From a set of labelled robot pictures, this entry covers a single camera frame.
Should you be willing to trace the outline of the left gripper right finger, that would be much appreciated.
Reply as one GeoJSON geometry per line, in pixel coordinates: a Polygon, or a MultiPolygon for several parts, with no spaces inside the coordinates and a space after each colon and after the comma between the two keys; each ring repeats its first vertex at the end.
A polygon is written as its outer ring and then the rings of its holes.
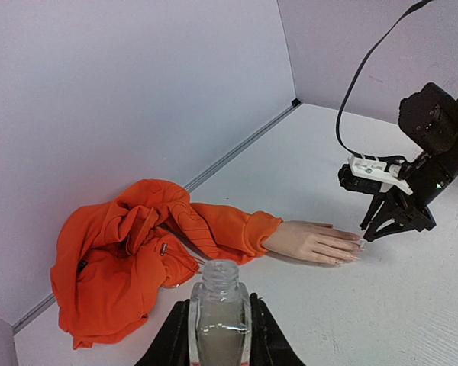
{"type": "Polygon", "coordinates": [[[254,366],[305,366],[293,351],[266,303],[256,293],[250,295],[250,363],[254,366]]]}

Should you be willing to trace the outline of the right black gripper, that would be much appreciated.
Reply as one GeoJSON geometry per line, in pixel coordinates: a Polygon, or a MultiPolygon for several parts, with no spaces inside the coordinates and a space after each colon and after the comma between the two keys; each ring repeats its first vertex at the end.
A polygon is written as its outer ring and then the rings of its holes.
{"type": "Polygon", "coordinates": [[[373,242],[397,233],[430,231],[435,226],[436,221],[427,206],[416,203],[410,196],[393,188],[386,195],[373,196],[360,229],[365,230],[363,238],[373,242]],[[388,211],[379,211],[384,197],[388,211]]]}

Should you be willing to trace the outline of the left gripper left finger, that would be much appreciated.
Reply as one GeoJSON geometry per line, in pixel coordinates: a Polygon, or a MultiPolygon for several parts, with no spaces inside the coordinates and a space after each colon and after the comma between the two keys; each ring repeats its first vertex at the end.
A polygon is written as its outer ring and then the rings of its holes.
{"type": "Polygon", "coordinates": [[[178,301],[136,366],[189,366],[190,300],[178,301]]]}

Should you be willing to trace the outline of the clear nail polish bottle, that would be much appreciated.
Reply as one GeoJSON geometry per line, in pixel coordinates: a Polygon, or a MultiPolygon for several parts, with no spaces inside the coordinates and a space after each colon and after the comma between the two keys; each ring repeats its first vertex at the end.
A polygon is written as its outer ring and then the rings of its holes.
{"type": "Polygon", "coordinates": [[[250,295],[237,264],[206,262],[189,302],[190,365],[248,365],[251,338],[250,295]]]}

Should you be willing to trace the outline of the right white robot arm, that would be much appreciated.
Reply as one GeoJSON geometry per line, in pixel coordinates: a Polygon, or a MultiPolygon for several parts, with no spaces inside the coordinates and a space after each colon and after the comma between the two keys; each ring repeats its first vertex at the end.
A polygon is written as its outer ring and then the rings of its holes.
{"type": "Polygon", "coordinates": [[[422,150],[398,173],[412,193],[392,187],[373,197],[360,225],[367,242],[432,230],[436,222],[428,205],[458,177],[458,98],[429,82],[401,100],[398,125],[422,150]]]}

